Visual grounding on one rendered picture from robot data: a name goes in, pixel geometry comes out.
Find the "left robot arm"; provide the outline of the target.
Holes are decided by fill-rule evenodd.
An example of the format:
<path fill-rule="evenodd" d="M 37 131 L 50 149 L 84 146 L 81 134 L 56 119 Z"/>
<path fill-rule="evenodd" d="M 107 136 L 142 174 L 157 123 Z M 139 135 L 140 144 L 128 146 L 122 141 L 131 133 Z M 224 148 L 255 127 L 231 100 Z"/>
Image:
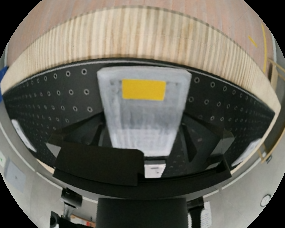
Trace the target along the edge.
<path fill-rule="evenodd" d="M 69 187 L 66 187 L 66 189 L 65 187 L 62 187 L 61 202 L 65 205 L 65 210 L 63 210 L 61 217 L 70 221 L 71 213 L 73 213 L 75 207 L 79 209 L 79 207 L 82 206 L 82 195 L 75 193 L 73 190 L 70 191 Z"/>

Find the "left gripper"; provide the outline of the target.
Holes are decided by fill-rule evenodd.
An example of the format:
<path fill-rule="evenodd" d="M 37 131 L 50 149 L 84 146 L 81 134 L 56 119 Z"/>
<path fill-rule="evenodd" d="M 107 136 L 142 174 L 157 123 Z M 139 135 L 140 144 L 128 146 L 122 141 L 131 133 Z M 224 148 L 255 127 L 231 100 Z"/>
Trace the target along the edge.
<path fill-rule="evenodd" d="M 59 222 L 58 222 L 59 219 Z M 59 227 L 58 227 L 59 226 Z M 82 225 L 82 223 L 74 223 L 67 221 L 65 218 L 58 217 L 57 213 L 54 213 L 54 211 L 50 211 L 50 228 L 95 228 L 91 226 Z"/>

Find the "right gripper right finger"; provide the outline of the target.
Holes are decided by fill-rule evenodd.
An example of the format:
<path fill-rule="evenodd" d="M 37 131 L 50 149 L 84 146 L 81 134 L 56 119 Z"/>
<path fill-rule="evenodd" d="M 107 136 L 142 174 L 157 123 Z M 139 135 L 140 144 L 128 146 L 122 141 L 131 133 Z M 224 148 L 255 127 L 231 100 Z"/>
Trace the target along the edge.
<path fill-rule="evenodd" d="M 185 123 L 203 138 L 201 149 L 198 151 L 195 149 L 193 141 L 191 141 Z M 181 122 L 179 122 L 179 133 L 181 133 L 187 174 L 195 173 L 207 159 L 225 154 L 231 143 L 234 142 L 234 135 L 231 131 L 211 125 L 209 122 L 202 121 L 202 119 L 186 113 L 182 113 Z"/>

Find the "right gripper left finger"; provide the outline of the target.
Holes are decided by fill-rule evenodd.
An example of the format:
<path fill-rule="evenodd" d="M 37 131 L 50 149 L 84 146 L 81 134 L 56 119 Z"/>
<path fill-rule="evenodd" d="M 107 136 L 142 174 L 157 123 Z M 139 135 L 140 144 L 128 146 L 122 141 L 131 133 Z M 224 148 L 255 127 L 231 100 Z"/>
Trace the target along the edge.
<path fill-rule="evenodd" d="M 105 135 L 105 117 L 103 117 L 103 111 L 101 113 L 93 115 L 93 117 L 89 117 L 86 119 L 82 119 L 82 121 L 75 122 L 73 125 L 69 125 L 66 127 L 62 127 L 62 129 L 55 130 L 53 134 L 51 134 L 50 138 L 63 139 L 65 142 L 73 142 L 73 143 L 81 143 L 81 139 L 83 135 L 89 133 L 91 129 L 94 129 L 97 126 L 97 131 L 95 131 L 95 135 L 93 141 L 91 141 L 90 146 L 102 146 L 103 135 Z M 81 143 L 82 145 L 82 143 Z"/>

